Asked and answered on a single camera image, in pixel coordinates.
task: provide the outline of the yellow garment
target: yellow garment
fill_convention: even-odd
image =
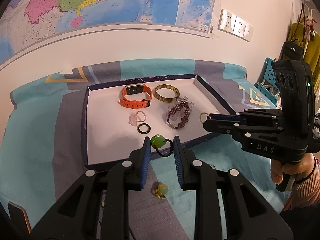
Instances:
[[[292,24],[288,41],[293,40],[292,36],[294,35],[294,32],[297,28],[297,24],[298,23]],[[302,23],[299,23],[294,39],[299,39],[294,43],[302,46],[302,41],[303,41],[303,24]],[[316,92],[320,83],[320,36],[319,34],[316,34],[314,41],[309,41],[307,51],[303,61],[309,63],[311,67],[313,83],[314,83],[315,92]]]

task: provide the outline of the silver screw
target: silver screw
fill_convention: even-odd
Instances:
[[[236,170],[236,169],[230,170],[229,173],[230,173],[232,176],[235,176],[235,177],[239,175],[239,171]]]
[[[193,164],[193,166],[200,167],[200,166],[202,165],[202,161],[200,161],[200,160],[194,160],[194,161],[192,162],[192,164]]]
[[[124,162],[122,163],[122,166],[124,166],[124,167],[130,167],[131,165],[132,165],[132,162],[129,161],[129,160],[124,161]]]
[[[85,172],[85,175],[86,175],[87,177],[92,177],[95,173],[96,173],[96,172],[95,172],[94,170],[87,170],[87,171]]]

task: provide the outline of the smartwatch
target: smartwatch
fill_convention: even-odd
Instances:
[[[125,98],[128,95],[135,95],[140,93],[147,93],[149,95],[148,99],[142,99],[141,101],[130,101]],[[148,88],[145,84],[134,84],[127,85],[122,90],[122,98],[120,99],[120,104],[127,108],[137,109],[149,107],[152,99],[152,90]]]

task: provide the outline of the human hand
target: human hand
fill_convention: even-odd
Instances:
[[[302,160],[295,165],[285,164],[276,160],[271,160],[271,179],[275,184],[280,184],[283,180],[283,173],[295,175],[297,181],[308,177],[315,166],[315,158],[312,153],[307,153]]]

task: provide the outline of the electrical outlet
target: electrical outlet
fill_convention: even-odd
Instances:
[[[251,41],[252,35],[253,35],[253,27],[249,23],[247,23],[244,29],[243,38],[246,41]]]
[[[220,19],[220,29],[228,33],[233,33],[236,23],[236,16],[227,10],[222,10]]]
[[[243,38],[244,29],[245,29],[246,24],[247,23],[243,19],[241,19],[240,17],[237,16],[235,28],[233,30],[233,34]]]

